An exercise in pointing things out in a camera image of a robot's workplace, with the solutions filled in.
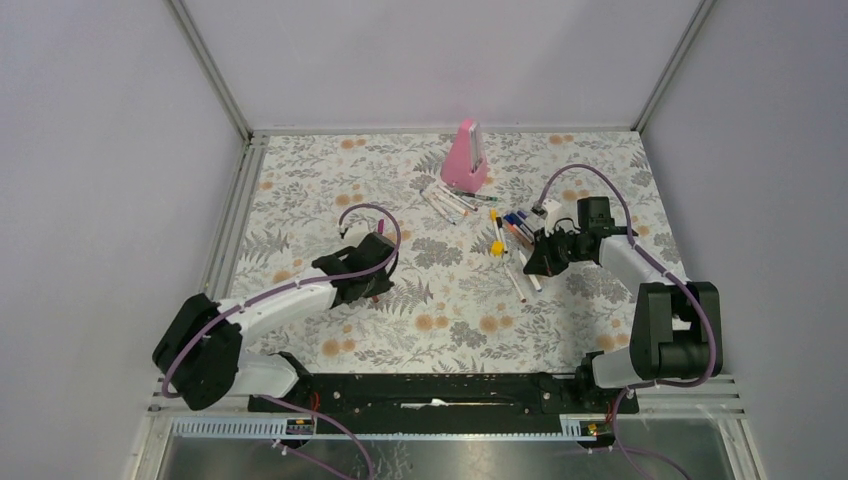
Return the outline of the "magenta capped white marker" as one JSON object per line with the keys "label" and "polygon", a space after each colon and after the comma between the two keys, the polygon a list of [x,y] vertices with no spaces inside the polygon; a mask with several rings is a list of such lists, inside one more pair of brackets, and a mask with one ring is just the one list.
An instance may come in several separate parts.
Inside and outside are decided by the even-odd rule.
{"label": "magenta capped white marker", "polygon": [[453,192],[452,192],[450,189],[448,189],[447,187],[445,187],[445,186],[443,186],[443,185],[439,185],[439,188],[440,188],[440,189],[441,189],[441,190],[442,190],[442,191],[443,191],[446,195],[448,195],[448,196],[449,196],[449,197],[451,197],[452,199],[456,200],[459,204],[461,204],[461,205],[462,205],[465,209],[470,210],[470,211],[474,211],[474,212],[477,212],[477,211],[478,211],[478,207],[477,207],[477,206],[474,206],[474,205],[472,205],[470,202],[468,202],[468,201],[464,200],[463,198],[461,198],[461,197],[460,197],[460,196],[458,196],[457,194],[453,193]]}

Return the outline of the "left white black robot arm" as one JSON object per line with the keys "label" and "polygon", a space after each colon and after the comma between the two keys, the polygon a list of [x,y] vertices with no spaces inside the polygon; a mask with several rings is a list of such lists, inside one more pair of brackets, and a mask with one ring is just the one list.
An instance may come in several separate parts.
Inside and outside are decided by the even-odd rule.
{"label": "left white black robot arm", "polygon": [[394,242],[369,232],[358,244],[314,260],[303,277],[251,297],[189,297],[152,353],[164,396],[179,397],[194,411],[225,397],[253,395],[272,396],[288,411],[301,409],[311,387],[293,361],[252,353],[250,346],[282,326],[386,293],[396,257]]}

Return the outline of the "red brown capped marker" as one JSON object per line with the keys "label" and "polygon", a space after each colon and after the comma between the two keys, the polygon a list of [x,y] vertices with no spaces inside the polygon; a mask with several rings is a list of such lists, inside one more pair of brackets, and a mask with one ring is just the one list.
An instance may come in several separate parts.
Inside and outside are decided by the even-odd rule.
{"label": "red brown capped marker", "polygon": [[504,268],[504,271],[505,271],[507,278],[510,280],[513,288],[515,289],[515,291],[518,295],[520,303],[522,303],[522,304],[526,303],[527,297],[525,296],[523,290],[521,289],[521,286],[520,286],[518,280],[513,275],[512,271],[510,270],[510,268],[508,266],[505,265],[503,268]]}

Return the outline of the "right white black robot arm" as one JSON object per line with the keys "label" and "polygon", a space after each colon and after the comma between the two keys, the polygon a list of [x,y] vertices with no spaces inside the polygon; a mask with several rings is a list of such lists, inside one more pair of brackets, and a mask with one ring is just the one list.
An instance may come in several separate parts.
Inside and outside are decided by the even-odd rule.
{"label": "right white black robot arm", "polygon": [[575,219],[554,200],[532,211],[542,225],[533,233],[525,274],[554,277],[573,263],[592,262],[635,298],[628,346],[589,355],[591,374],[573,386],[579,407],[601,410],[613,388],[699,385],[721,371],[720,303],[712,283],[678,278],[651,258],[632,230],[617,224],[606,197],[579,200]]}

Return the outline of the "blue capped white marker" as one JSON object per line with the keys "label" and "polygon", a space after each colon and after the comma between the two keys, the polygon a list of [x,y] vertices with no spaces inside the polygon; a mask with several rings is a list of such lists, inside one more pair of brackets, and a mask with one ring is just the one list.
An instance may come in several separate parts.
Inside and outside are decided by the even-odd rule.
{"label": "blue capped white marker", "polygon": [[439,204],[438,200],[424,190],[419,191],[420,196],[449,224],[455,225],[453,217]]}

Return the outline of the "dark green marker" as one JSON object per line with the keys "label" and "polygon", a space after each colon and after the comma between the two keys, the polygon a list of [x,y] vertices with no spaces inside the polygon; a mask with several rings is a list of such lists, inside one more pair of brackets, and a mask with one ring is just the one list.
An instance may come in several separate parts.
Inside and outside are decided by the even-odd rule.
{"label": "dark green marker", "polygon": [[464,192],[459,190],[454,190],[453,192],[460,197],[473,198],[480,201],[496,202],[499,200],[499,198],[496,196],[482,195],[478,193]]}

